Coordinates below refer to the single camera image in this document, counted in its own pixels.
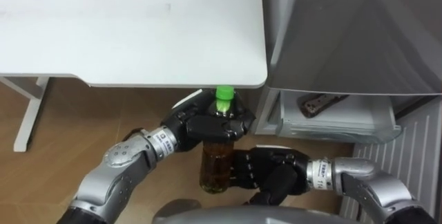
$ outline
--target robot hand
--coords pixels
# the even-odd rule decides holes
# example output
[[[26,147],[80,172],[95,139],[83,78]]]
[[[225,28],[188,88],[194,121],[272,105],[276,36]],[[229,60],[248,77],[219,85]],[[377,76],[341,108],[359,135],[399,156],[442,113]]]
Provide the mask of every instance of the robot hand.
[[[279,205],[287,195],[301,195],[309,191],[309,160],[302,152],[286,147],[235,150],[231,187],[260,189],[247,204]]]
[[[177,139],[176,152],[190,151],[202,140],[237,141],[250,130],[255,115],[244,107],[239,94],[232,104],[235,117],[228,120],[207,114],[214,101],[214,90],[199,90],[178,102],[162,121]]]

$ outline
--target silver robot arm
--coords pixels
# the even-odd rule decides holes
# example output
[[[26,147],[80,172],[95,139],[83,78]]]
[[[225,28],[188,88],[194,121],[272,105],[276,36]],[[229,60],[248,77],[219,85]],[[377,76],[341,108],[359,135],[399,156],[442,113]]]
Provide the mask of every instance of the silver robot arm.
[[[141,130],[111,147],[101,164],[83,179],[58,223],[115,223],[134,188],[176,147],[177,140],[167,127]]]
[[[375,223],[435,223],[399,179],[370,160],[309,161],[307,182],[357,200]]]

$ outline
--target refrigerator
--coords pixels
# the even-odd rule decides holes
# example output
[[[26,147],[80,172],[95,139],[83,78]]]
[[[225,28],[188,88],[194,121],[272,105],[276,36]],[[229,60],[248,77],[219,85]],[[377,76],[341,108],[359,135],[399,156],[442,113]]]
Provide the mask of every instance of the refrigerator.
[[[253,132],[356,143],[355,157],[383,162],[440,218],[441,6],[442,0],[263,0],[269,74],[249,94]],[[310,93],[350,96],[307,119],[297,99]],[[416,159],[399,164],[404,154]],[[345,199],[341,216],[356,218],[353,205]]]

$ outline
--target refrigerator drawer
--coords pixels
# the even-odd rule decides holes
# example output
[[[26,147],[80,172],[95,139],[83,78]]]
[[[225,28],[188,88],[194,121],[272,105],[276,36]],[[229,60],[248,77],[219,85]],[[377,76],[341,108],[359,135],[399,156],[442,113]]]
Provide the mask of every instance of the refrigerator drawer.
[[[298,106],[298,98],[306,94],[280,92],[278,136],[373,144],[401,134],[388,96],[350,95],[316,117],[306,118]]]

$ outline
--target metal frame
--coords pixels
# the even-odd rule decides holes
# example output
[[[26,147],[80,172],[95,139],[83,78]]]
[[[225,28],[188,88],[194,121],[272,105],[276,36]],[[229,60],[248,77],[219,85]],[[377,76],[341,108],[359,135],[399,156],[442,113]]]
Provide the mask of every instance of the metal frame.
[[[6,86],[9,86],[29,99],[28,108],[23,116],[19,132],[14,141],[15,152],[25,152],[28,148],[30,135],[34,128],[48,81],[49,77],[39,77],[36,83],[32,83],[23,77],[0,77],[0,82],[3,82]]]
[[[277,124],[269,123],[271,110],[278,99],[280,90],[263,86],[255,110],[258,118],[253,123],[252,133],[256,135],[276,135]]]

